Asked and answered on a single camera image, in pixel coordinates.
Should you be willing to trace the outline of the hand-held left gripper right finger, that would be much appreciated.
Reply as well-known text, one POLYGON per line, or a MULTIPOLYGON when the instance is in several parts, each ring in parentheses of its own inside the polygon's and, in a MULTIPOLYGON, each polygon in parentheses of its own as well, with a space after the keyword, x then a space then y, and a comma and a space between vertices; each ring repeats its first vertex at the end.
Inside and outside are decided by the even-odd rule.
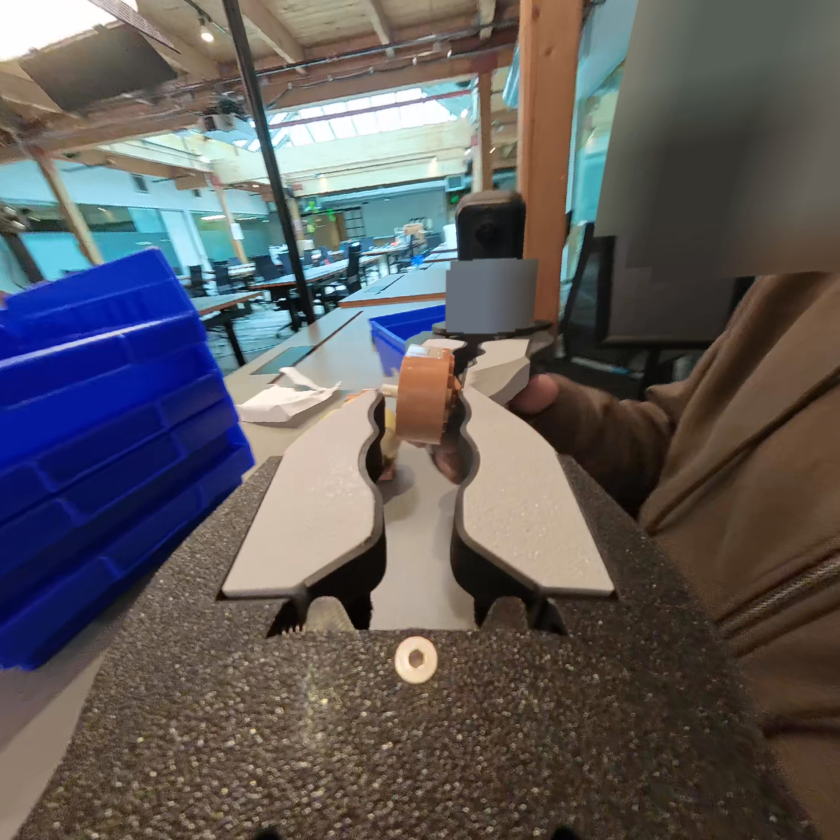
POLYGON ((460 541, 533 596, 609 597, 615 587, 560 458, 475 387, 460 393, 472 455, 458 489, 460 541))

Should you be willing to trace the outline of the black office chair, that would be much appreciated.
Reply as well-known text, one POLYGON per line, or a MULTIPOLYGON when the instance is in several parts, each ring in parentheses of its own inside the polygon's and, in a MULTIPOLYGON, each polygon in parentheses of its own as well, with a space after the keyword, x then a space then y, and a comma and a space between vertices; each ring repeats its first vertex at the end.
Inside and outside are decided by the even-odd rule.
POLYGON ((561 282, 560 372, 618 396, 635 398, 672 382, 677 361, 698 359, 721 335, 755 276, 628 264, 628 237, 575 229, 569 279, 561 282))

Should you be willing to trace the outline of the person's brown jacket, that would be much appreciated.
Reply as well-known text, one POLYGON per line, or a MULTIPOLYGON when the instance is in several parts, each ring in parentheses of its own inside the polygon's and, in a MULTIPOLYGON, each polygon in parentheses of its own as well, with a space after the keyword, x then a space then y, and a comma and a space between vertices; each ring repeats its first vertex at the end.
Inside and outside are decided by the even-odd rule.
POLYGON ((718 624, 824 838, 839 816, 839 278, 755 281, 637 520, 718 624))

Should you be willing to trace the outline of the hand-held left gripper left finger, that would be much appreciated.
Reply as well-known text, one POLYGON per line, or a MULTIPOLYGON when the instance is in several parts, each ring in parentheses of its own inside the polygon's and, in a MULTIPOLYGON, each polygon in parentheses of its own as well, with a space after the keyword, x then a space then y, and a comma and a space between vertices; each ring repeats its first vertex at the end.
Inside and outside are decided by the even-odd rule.
POLYGON ((385 573, 385 402, 365 391, 309 428, 280 459, 222 585, 229 599, 343 602, 385 573))

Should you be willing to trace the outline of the torn white paper bag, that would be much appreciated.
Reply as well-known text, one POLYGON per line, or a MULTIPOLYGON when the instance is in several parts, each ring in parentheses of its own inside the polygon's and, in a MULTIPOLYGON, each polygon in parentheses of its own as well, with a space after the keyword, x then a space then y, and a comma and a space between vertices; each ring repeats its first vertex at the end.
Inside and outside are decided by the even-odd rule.
POLYGON ((272 384, 236 405, 238 420, 247 424, 288 425, 294 418, 336 396, 341 382, 319 385, 296 367, 280 368, 280 375, 291 385, 272 384))

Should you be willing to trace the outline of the wooden pillar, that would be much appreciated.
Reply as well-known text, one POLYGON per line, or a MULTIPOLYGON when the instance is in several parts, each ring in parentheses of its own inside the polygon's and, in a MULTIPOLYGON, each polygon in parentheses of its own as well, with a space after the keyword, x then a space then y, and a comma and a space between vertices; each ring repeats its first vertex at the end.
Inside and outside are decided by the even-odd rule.
POLYGON ((493 187, 493 144, 491 138, 491 97, 493 70, 479 73, 475 84, 476 147, 473 151, 472 192, 482 193, 493 187))
POLYGON ((557 323, 567 238, 582 1, 523 1, 519 20, 518 191, 526 204, 523 256, 538 262, 534 317, 557 323))

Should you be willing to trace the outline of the person's right hand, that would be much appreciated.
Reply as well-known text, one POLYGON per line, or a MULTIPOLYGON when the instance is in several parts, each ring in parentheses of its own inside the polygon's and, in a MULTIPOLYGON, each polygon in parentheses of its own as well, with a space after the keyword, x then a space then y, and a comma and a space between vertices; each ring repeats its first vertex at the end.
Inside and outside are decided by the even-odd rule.
MULTIPOLYGON (((559 384, 550 374, 535 374, 525 388, 510 399, 507 409, 520 417, 535 416, 552 405, 559 393, 559 384)), ((441 443, 427 446, 427 452, 438 472, 452 484, 460 484, 467 476, 467 456, 461 449, 457 428, 449 428, 441 443)))

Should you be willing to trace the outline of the brown round brick piece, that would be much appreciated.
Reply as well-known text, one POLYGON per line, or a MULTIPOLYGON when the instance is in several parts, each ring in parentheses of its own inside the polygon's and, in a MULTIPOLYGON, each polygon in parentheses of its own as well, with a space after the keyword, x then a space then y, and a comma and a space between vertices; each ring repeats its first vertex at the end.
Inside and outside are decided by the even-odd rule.
POLYGON ((396 461, 401 443, 416 447, 440 444, 457 403, 460 383, 455 357, 420 360, 417 347, 411 346, 403 357, 397 381, 384 383, 379 389, 384 398, 395 403, 393 409, 385 410, 381 438, 385 466, 396 461))

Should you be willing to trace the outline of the person's right forearm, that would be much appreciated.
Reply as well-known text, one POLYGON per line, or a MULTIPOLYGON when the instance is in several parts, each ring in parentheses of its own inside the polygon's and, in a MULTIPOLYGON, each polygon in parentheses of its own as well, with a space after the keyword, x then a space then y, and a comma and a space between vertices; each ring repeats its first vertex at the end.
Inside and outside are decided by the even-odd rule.
POLYGON ((654 385, 642 401, 548 374, 560 387, 545 411, 523 418, 561 455, 572 457, 631 516, 658 483, 688 391, 654 385))

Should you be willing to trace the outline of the small blue storage bin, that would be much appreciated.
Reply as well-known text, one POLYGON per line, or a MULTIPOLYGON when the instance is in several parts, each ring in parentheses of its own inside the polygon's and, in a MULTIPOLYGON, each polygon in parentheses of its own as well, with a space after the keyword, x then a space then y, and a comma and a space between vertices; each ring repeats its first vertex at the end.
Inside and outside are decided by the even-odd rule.
POLYGON ((421 334, 428 337, 445 320, 445 304, 369 317, 371 339, 384 376, 399 373, 406 348, 421 334))

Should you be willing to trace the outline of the long wooden table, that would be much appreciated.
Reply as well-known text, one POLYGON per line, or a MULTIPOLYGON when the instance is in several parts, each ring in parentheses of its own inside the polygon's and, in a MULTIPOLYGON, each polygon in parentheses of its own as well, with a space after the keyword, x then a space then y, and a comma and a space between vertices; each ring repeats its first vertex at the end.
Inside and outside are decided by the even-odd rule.
POLYGON ((182 286, 203 323, 214 358, 225 371, 244 366, 310 324, 296 281, 288 274, 266 279, 250 269, 237 274, 218 266, 210 281, 194 266, 182 286))
POLYGON ((420 267, 390 275, 339 301, 339 308, 378 308, 406 303, 443 302, 449 260, 432 261, 420 267))

